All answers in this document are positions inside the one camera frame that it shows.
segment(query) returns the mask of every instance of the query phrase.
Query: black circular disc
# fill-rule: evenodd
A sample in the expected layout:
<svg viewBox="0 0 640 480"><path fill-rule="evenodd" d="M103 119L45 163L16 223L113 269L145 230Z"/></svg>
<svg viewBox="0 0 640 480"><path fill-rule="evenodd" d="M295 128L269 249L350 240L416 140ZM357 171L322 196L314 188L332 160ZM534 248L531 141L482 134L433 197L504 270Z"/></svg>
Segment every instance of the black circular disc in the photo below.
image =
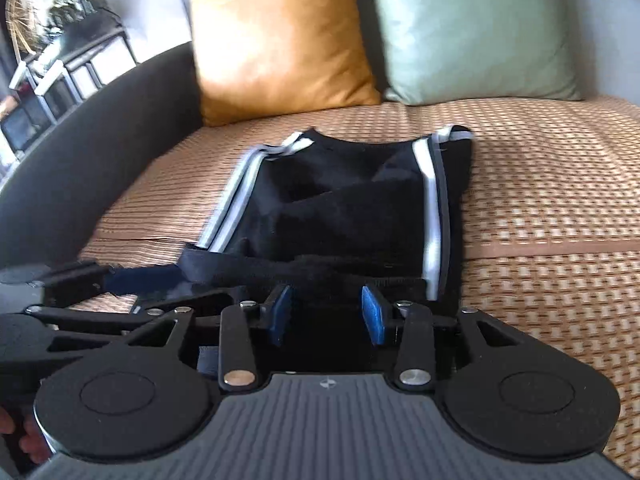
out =
<svg viewBox="0 0 640 480"><path fill-rule="evenodd" d="M473 439L537 462L601 450L620 412L607 378L543 345L492 349L452 378L444 401Z"/></svg>
<svg viewBox="0 0 640 480"><path fill-rule="evenodd" d="M562 377L546 372L518 372L502 380L500 396L520 412L543 415L566 408L574 400L575 391Z"/></svg>
<svg viewBox="0 0 640 480"><path fill-rule="evenodd" d="M209 411L197 371L158 348L109 345L45 380L34 410L56 450L143 458L187 439Z"/></svg>

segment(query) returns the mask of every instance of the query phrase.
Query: screw head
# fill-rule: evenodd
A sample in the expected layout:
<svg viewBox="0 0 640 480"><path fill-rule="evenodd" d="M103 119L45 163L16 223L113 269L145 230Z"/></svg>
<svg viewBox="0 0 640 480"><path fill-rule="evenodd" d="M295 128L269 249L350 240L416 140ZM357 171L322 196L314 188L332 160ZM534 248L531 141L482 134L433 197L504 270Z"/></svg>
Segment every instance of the screw head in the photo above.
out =
<svg viewBox="0 0 640 480"><path fill-rule="evenodd" d="M248 386L255 381L255 375L249 370L231 370L223 379L229 386Z"/></svg>
<svg viewBox="0 0 640 480"><path fill-rule="evenodd" d="M413 301L400 300L396 301L396 308L400 311L402 317L406 318L409 314L409 308L411 308L412 304L414 304Z"/></svg>
<svg viewBox="0 0 640 480"><path fill-rule="evenodd" d="M327 377L320 381L320 386L322 386L325 390L330 390L331 388L335 388L338 382L331 377Z"/></svg>
<svg viewBox="0 0 640 480"><path fill-rule="evenodd" d="M245 300L245 301L241 301L240 302L240 308L242 310L246 310L248 308L253 308L256 305L257 305L257 303L255 303L255 301L251 301L251 300Z"/></svg>
<svg viewBox="0 0 640 480"><path fill-rule="evenodd" d="M410 368L400 374L400 382L407 386L424 386L431 381L431 374L420 368Z"/></svg>

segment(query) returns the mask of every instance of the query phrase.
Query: sofa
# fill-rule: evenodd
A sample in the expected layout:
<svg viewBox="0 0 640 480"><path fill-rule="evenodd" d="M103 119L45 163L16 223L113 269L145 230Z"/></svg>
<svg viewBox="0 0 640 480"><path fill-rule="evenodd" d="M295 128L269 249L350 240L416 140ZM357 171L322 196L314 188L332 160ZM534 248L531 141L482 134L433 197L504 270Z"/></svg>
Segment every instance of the sofa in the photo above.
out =
<svg viewBox="0 0 640 480"><path fill-rule="evenodd" d="M358 5L384 88L373 5ZM602 371L622 403L605 453L639 475L640 107L620 97L383 102L205 127L192 46L182 44L112 82L32 148L0 192L0 267L78 256L174 262L250 146L309 126L390 142L447 123L476 135L463 304ZM79 308L126 312L134 299Z"/></svg>

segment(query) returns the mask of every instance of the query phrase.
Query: metal pin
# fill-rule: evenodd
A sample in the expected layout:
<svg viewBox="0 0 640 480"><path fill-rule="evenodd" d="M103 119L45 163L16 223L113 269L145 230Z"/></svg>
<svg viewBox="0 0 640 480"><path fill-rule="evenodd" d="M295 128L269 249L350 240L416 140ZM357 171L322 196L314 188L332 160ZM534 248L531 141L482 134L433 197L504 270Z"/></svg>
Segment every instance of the metal pin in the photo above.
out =
<svg viewBox="0 0 640 480"><path fill-rule="evenodd" d="M400 314L402 314L402 317L406 318L407 315L409 314L409 309L411 308L412 304L414 304L413 301L400 300L400 301L396 301L396 308L400 311ZM397 339L398 339L398 327L396 327L396 340Z"/></svg>
<svg viewBox="0 0 640 480"><path fill-rule="evenodd" d="M229 386L248 386L255 381L255 375L249 370L231 370L224 380Z"/></svg>
<svg viewBox="0 0 640 480"><path fill-rule="evenodd" d="M431 381L431 374L420 368L410 368L400 374L400 382L407 386L424 386Z"/></svg>
<svg viewBox="0 0 640 480"><path fill-rule="evenodd" d="M251 300L245 300L245 301L241 301L240 302L240 308L242 310L247 310L249 308L253 308L256 305L257 305L257 303L255 303L255 301L251 301Z"/></svg>

